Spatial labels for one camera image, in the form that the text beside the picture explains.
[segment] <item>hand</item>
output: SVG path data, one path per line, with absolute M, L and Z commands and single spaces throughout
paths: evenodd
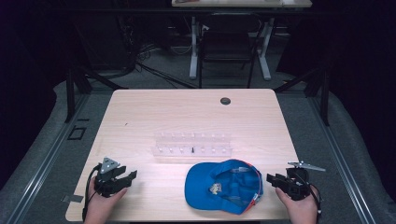
M 318 190 L 311 186 L 315 195 L 318 197 Z M 292 224 L 316 224 L 318 208 L 312 194 L 300 201 L 294 201 L 289 195 L 280 188 L 275 189 L 279 200 L 288 209 L 289 218 Z
M 88 190 L 88 195 L 91 198 L 88 204 L 88 212 L 85 217 L 85 224 L 94 223 L 100 224 L 105 223 L 108 217 L 113 211 L 114 205 L 122 198 L 122 196 L 126 193 L 127 188 L 120 190 L 118 193 L 114 194 L 109 198 L 105 198 L 97 193 L 95 193 L 94 185 L 95 178 L 93 177 L 90 182 L 90 188 Z

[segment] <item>baseball cap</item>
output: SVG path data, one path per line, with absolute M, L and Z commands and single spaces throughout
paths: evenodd
M 262 196 L 262 174 L 240 160 L 201 162 L 187 173 L 184 194 L 193 208 L 240 215 Z

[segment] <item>dark background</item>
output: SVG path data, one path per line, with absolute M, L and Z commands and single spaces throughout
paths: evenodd
M 134 66 L 115 17 L 49 19 L 39 10 L 42 6 L 114 7 L 110 1 L 93 2 L 0 3 L 1 188 L 48 119 L 56 100 L 52 89 L 65 80 L 70 64 L 94 69 Z M 169 7 L 170 1 L 129 3 L 128 7 Z M 368 0 L 314 1 L 312 10 L 323 8 L 343 10 L 347 14 L 294 21 L 290 42 L 277 70 L 300 76 L 323 62 L 330 65 L 331 92 L 356 122 L 385 189 L 396 201 L 396 182 L 392 181 L 396 175 L 393 165 L 396 160 L 396 16 L 393 12 L 396 4 L 393 1 L 374 4 Z M 141 32 L 166 49 L 168 37 L 164 34 L 171 20 L 146 17 Z

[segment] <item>wooden table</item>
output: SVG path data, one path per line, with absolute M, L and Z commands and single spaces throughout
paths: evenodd
M 254 7 L 267 7 L 267 8 L 305 8 L 311 7 L 311 0 L 194 0 L 184 3 L 178 3 L 177 0 L 172 0 L 173 7 L 241 7 L 241 8 L 254 8 Z M 264 30 L 262 31 L 263 42 L 262 47 L 258 49 L 259 62 L 262 68 L 262 76 L 264 80 L 271 80 L 270 70 L 268 63 L 265 59 L 265 53 L 268 48 L 268 43 L 271 38 L 272 29 L 274 27 L 274 19 L 265 23 Z M 195 17 L 191 20 L 191 65 L 190 65 L 190 79 L 196 79 L 196 71 L 198 66 L 198 55 L 196 47 L 197 27 Z
M 220 99 L 227 97 L 229 105 Z M 155 157 L 155 133 L 228 133 L 231 158 L 247 161 L 262 172 L 264 194 L 254 207 L 238 216 L 189 207 L 184 183 L 189 169 L 201 161 L 222 157 Z M 266 174 L 286 174 L 297 161 L 288 128 L 272 90 L 122 90 L 110 100 L 91 153 L 75 191 L 84 195 L 92 168 L 104 156 L 126 165 L 124 175 L 137 170 L 126 195 L 114 209 L 118 221 L 208 221 L 286 219 L 286 209 Z M 69 221 L 81 221 L 83 203 L 70 203 Z

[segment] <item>cable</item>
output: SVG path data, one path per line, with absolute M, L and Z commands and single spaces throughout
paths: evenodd
M 312 184 L 309 184 L 309 183 L 305 182 L 305 180 L 303 180 L 299 175 L 297 175 L 296 172 L 294 172 L 294 174 L 295 174 L 295 176 L 297 176 L 297 178 L 299 178 L 299 180 L 300 180 L 301 182 L 303 182 L 303 184 L 304 184 L 306 187 L 308 187 L 309 192 L 310 192 L 310 193 L 312 194 L 312 196 L 314 197 L 315 203 L 316 203 L 317 208 L 318 208 L 318 214 L 317 214 L 317 223 L 318 223 L 318 222 L 319 222 L 319 219 L 320 219 L 320 216 L 321 216 L 321 212 L 322 212 L 322 211 L 321 211 L 321 207 L 320 207 L 320 202 L 321 202 L 320 192 L 319 192 L 318 188 L 317 188 L 315 185 L 312 185 Z M 313 186 L 313 187 L 318 191 L 319 199 L 318 199 L 317 195 L 315 194 L 315 192 L 311 189 L 310 186 Z
M 136 64 L 139 65 L 142 69 L 150 72 L 152 75 L 165 79 L 168 83 L 170 83 L 175 88 L 176 88 L 176 86 L 174 84 L 172 84 L 171 82 L 175 82 L 175 83 L 177 83 L 179 85 L 182 85 L 184 87 L 187 87 L 189 89 L 196 89 L 197 88 L 197 87 L 191 85 L 190 83 L 186 83 L 186 82 L 184 82 L 181 79 L 178 79 L 176 77 L 172 77 L 171 75 L 166 74 L 165 72 L 158 71 L 156 69 L 150 68 L 150 67 L 148 67 L 148 66 L 146 66 L 146 65 L 144 65 L 144 64 L 142 64 L 140 62 L 136 62 Z
M 91 183 L 91 179 L 92 179 L 92 175 L 95 171 L 99 171 L 100 167 L 102 165 L 98 164 L 95 167 L 93 167 L 90 175 L 88 176 L 88 180 L 87 180 L 87 186 L 85 187 L 85 203 L 84 203 L 84 208 L 82 209 L 82 221 L 85 221 L 85 217 L 87 216 L 87 212 L 88 212 L 88 204 L 90 203 L 91 198 L 93 197 L 93 195 L 95 195 L 95 193 L 97 193 L 97 191 L 90 197 L 90 199 L 88 199 L 88 193 L 90 190 L 90 183 Z

